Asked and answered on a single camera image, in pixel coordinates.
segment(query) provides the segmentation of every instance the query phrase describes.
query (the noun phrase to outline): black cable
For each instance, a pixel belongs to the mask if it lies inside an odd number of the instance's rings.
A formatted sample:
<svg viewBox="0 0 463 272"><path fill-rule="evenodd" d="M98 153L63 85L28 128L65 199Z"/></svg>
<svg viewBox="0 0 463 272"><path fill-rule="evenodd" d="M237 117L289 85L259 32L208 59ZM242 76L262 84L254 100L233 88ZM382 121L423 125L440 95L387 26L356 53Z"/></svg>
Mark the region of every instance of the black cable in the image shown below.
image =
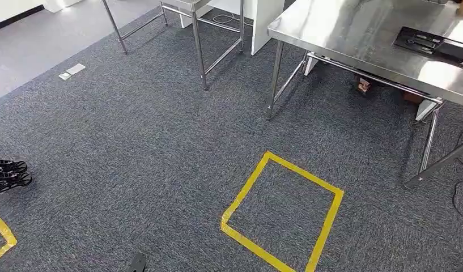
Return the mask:
<svg viewBox="0 0 463 272"><path fill-rule="evenodd" d="M458 136L458 140L457 140L457 144L455 145L455 148L456 148L457 146L460 145L460 140L461 140L461 137L462 137L462 136L463 136L463 130L461 131L460 136ZM460 158L457 158L457 161L458 161L461 165L463 165L463 161L462 161Z"/></svg>
<svg viewBox="0 0 463 272"><path fill-rule="evenodd" d="M461 140L461 137L463 136L463 130L462 132L460 133L460 136L458 136L458 140L457 140L457 143L455 145L455 148L457 146L460 145L460 140ZM457 161L463 165L463 161L460 159L460 158L457 158ZM453 197L452 197L452 203L453 203L453 207L455 208L455 210L461 215L461 217L463 217L463 214L460 212L460 210L458 209L458 207L456 206L456 203L455 203L455 198L456 198L456 193L457 193L457 188L460 184L463 183L463 180L462 181L459 181L457 183L455 183L455 187L454 187L454 192L453 192Z"/></svg>
<svg viewBox="0 0 463 272"><path fill-rule="evenodd" d="M452 202L453 202L453 207L455 208L455 210L461 215L461 217L463 217L463 214L460 212L460 210L457 208L456 206L456 203L455 203L455 197L456 197L456 189L458 187L458 185L462 184L463 183L463 180L462 181L459 181L457 183L455 183L455 191L453 192L453 198L452 198Z"/></svg>

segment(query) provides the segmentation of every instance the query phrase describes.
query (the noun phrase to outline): table leg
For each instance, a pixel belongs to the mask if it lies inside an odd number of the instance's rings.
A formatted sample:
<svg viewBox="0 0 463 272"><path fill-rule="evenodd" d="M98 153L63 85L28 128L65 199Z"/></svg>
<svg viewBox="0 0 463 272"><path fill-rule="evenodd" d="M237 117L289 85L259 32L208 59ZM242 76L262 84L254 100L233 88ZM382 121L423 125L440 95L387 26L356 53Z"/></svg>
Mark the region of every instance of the table leg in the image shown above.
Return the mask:
<svg viewBox="0 0 463 272"><path fill-rule="evenodd" d="M166 13L164 12L163 3L160 1L159 6L161 7L161 12L163 13L164 25L168 26L168 18L166 18Z"/></svg>
<svg viewBox="0 0 463 272"><path fill-rule="evenodd" d="M241 48L240 53L243 53L245 48L245 0L240 0L240 38L241 38Z"/></svg>
<svg viewBox="0 0 463 272"><path fill-rule="evenodd" d="M282 56L283 56L283 42L278 41L277 53L275 57L275 65L273 68L273 78L271 79L271 95L268 98L268 108L266 111L266 115L268 119L270 119L271 115L273 114L273 106L275 104L275 95L276 95L277 84L278 84L279 67L281 65Z"/></svg>
<svg viewBox="0 0 463 272"><path fill-rule="evenodd" d="M438 111L440 108L436 108L433 110L433 115L431 117L431 124L430 128L428 129L428 137L427 137L427 142L425 144L425 147L423 149L423 156L422 156L422 162L420 164L420 170L418 173L423 172L428 163L428 158L430 157L430 151L431 151L431 144L433 142L433 136L435 135L435 129L436 129L436 122L438 121Z"/></svg>
<svg viewBox="0 0 463 272"><path fill-rule="evenodd" d="M196 12L191 12L191 20L193 24L194 42L198 53L199 72L201 73L201 79L203 80L203 89L207 90L208 85L206 84L205 65L203 63L203 53L201 52L201 41L199 40L198 18L196 17Z"/></svg>
<svg viewBox="0 0 463 272"><path fill-rule="evenodd" d="M305 56L303 58L303 65L301 66L300 73L302 73L302 74L306 73L307 63L308 63L309 59L310 59L310 57L308 57L308 51L305 50Z"/></svg>
<svg viewBox="0 0 463 272"><path fill-rule="evenodd" d="M106 13L108 13L109 20L111 21L111 24L113 25L113 29L118 36L118 40L120 41L121 46L123 47L123 51L125 54L128 54L128 51L126 50L125 43L123 41L123 38L120 35L120 32L118 30L118 27L116 26L116 22L114 21L113 15L111 14L111 10L109 10L108 3L106 0L103 0L104 8L106 9Z"/></svg>
<svg viewBox="0 0 463 272"><path fill-rule="evenodd" d="M414 176L411 180L407 181L404 184L404 186L409 189L414 187L420 181L427 179L428 177L433 175L433 173L435 173L445 165L453 162L453 160L455 160L461 154L463 154L463 143L457 148L455 148L452 152L448 153L446 156L441 158L439 161L426 168L423 172L419 173L418 175Z"/></svg>

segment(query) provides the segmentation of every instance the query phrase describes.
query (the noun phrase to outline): yellow tape square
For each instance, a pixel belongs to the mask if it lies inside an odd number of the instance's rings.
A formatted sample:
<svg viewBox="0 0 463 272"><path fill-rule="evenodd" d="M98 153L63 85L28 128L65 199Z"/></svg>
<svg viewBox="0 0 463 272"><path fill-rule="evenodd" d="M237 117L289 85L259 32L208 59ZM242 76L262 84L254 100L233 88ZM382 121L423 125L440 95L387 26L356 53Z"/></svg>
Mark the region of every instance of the yellow tape square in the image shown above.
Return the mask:
<svg viewBox="0 0 463 272"><path fill-rule="evenodd" d="M14 247L14 245L16 245L18 241L16 240L14 235L11 233L11 230L8 228L6 223L1 218L0 218L0 233L6 240L6 244L2 248L0 248L0 258L1 258L10 248Z"/></svg>
<svg viewBox="0 0 463 272"><path fill-rule="evenodd" d="M258 163L258 166L255 168L251 176L248 178L246 184L241 188L240 193L236 196L235 200L231 204L229 208L226 209L223 216L221 216L221 230L226 233L228 236L235 239L238 243L245 246L251 252L258 255L260 258L274 266L276 269L280 271L294 271L291 267L287 266L282 261L278 260L276 257L268 253L266 250L260 248L257 244L250 241L248 238L231 228L227 223L230 219L231 215L235 212L235 210L240 206L242 200L246 197L246 194L250 191L251 187L253 186L254 182L258 179L261 171L265 168L266 163L268 160L272 160L289 170L302 175L303 177L313 181L314 183L318 184L319 186L325 188L326 190L334 193L334 198L330 209L326 215L325 221L323 222L323 226L321 227L320 235L318 236L318 240L316 240L316 244L313 247L313 251L311 256L308 260L308 264L306 266L306 272L312 272L315 270L316 265L318 264L318 260L321 256L321 251L325 246L326 239L328 238L328 234L333 225L333 221L335 220L336 213L338 211L339 205L341 203L341 199L343 198L343 191L336 188L335 186L328 184L324 180L319 179L318 177L308 173L307 171L295 166L284 159L274 155L270 151L266 151L263 155L263 158Z"/></svg>

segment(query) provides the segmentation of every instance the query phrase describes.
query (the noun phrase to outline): white wall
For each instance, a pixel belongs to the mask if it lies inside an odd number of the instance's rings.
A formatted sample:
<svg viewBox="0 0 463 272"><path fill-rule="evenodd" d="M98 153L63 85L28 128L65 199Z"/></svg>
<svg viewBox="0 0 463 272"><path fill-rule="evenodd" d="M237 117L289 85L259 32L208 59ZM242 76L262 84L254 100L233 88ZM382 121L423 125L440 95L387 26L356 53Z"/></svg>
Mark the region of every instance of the white wall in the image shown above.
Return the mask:
<svg viewBox="0 0 463 272"><path fill-rule="evenodd" d="M0 22L30 10L43 3L43 0L0 0Z"/></svg>
<svg viewBox="0 0 463 272"><path fill-rule="evenodd" d="M0 22L39 5L44 5L51 12L57 12L79 1L81 0L0 0Z"/></svg>

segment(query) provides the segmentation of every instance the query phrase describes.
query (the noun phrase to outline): gray carpet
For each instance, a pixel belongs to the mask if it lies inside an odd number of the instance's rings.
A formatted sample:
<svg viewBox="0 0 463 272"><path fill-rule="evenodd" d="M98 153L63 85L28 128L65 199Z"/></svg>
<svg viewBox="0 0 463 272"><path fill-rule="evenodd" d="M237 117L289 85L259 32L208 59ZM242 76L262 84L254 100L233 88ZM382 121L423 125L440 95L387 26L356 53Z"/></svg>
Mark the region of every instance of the gray carpet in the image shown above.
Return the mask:
<svg viewBox="0 0 463 272"><path fill-rule="evenodd" d="M0 195L18 240L0 271L126 271L136 251L146 271L274 271L219 230L266 150L345 191L317 271L463 271L451 202L463 166L401 187L428 129L416 105L380 86L362 97L352 74L318 64L266 121L275 42L231 54L203 92L192 30L170 17L128 39L128 56L109 36L0 99L0 157L28 161L34 178ZM235 36L200 27L209 65ZM302 54L285 47L283 71ZM87 68L57 76L78 62ZM431 160L462 129L463 107L446 104ZM303 271L331 197L270 163L230 225ZM463 185L457 205L463 212Z"/></svg>

